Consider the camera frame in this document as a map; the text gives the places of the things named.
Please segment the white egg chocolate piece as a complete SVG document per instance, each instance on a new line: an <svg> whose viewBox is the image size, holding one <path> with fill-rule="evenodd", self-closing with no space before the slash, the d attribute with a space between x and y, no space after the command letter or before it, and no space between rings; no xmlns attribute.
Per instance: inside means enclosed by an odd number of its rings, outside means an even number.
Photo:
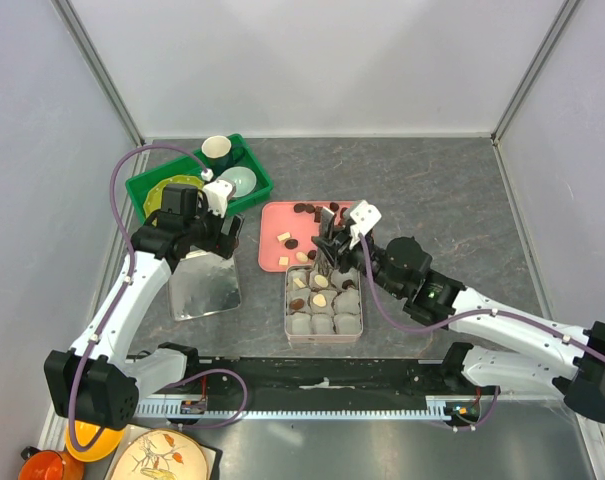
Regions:
<svg viewBox="0 0 605 480"><path fill-rule="evenodd" d="M327 305L326 297L321 293L317 293L312 298L312 302L314 305L316 305L317 307L320 307L320 308L324 308Z"/></svg>

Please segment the metal tongs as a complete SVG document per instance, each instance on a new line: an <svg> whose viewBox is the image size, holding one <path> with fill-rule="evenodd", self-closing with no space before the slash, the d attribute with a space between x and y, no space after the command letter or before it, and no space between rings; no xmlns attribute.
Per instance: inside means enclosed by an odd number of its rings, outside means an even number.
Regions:
<svg viewBox="0 0 605 480"><path fill-rule="evenodd" d="M328 275L338 262L338 247L335 243L335 218L336 213L327 207L320 210L319 233L312 238L316 246L315 263L317 270L322 275Z"/></svg>

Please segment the white oval chocolate piece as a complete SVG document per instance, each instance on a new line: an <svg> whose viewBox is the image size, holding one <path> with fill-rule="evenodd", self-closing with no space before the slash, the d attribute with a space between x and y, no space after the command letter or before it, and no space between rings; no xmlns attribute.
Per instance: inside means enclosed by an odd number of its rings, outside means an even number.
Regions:
<svg viewBox="0 0 605 480"><path fill-rule="evenodd" d="M319 273L313 273L310 276L310 285L316 290L323 290L329 287L329 281L325 276Z"/></svg>

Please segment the brown oval chocolate piece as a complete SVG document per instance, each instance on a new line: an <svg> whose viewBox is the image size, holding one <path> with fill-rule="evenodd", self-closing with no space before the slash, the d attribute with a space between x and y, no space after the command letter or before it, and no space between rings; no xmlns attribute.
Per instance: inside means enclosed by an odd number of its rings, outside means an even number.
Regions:
<svg viewBox="0 0 605 480"><path fill-rule="evenodd" d="M293 311L299 311L302 308L304 308L305 306L306 306L306 301L301 298L294 299L289 304L289 308Z"/></svg>

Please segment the pink chocolate tin box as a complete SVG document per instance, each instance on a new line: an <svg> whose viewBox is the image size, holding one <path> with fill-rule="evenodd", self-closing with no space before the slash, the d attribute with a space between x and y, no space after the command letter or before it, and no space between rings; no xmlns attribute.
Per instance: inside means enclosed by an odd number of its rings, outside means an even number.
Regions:
<svg viewBox="0 0 605 480"><path fill-rule="evenodd" d="M363 333L360 274L295 266L285 276L284 332L290 344L350 344Z"/></svg>

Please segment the silver tin lid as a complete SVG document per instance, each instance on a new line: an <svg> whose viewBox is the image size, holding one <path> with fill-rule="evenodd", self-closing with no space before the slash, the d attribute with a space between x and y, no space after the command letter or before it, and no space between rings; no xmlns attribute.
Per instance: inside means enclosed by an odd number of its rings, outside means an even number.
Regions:
<svg viewBox="0 0 605 480"><path fill-rule="evenodd" d="M234 257L197 250L180 261L168 282L168 304L177 321L198 319L234 310L241 292Z"/></svg>

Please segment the pink plastic tray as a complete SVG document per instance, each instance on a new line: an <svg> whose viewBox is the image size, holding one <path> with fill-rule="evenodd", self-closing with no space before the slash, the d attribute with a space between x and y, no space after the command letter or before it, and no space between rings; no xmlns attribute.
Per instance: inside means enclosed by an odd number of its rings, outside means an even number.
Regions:
<svg viewBox="0 0 605 480"><path fill-rule="evenodd" d="M355 201L280 201L262 210L258 264L270 273L283 273L290 267L312 263L316 247L311 241L320 226L320 210L336 213L335 228L345 228L345 211Z"/></svg>

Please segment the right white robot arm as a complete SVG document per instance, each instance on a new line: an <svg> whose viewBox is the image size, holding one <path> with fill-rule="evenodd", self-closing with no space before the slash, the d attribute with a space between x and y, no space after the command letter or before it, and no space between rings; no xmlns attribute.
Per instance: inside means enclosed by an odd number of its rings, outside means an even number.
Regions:
<svg viewBox="0 0 605 480"><path fill-rule="evenodd" d="M459 394L472 385L531 388L561 397L567 407L605 424L605 323L567 325L526 314L494 301L431 266L432 257L412 237L377 246L371 234L352 237L338 228L313 237L318 258L341 272L362 273L371 290L403 301L413 335L438 329L485 339L506 354L478 347L451 348L440 381Z"/></svg>

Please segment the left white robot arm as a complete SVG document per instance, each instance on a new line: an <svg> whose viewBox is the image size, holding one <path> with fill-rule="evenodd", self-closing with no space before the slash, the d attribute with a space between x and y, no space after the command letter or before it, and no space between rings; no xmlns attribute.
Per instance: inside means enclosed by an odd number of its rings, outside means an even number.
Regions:
<svg viewBox="0 0 605 480"><path fill-rule="evenodd" d="M171 385L190 393L201 369L177 347L159 347L128 362L129 347L151 301L192 249L232 257L243 225L229 215L233 183L202 188L171 184L161 206L132 235L132 256L86 330L65 351L52 351L44 373L57 415L111 430L123 429L138 402Z"/></svg>

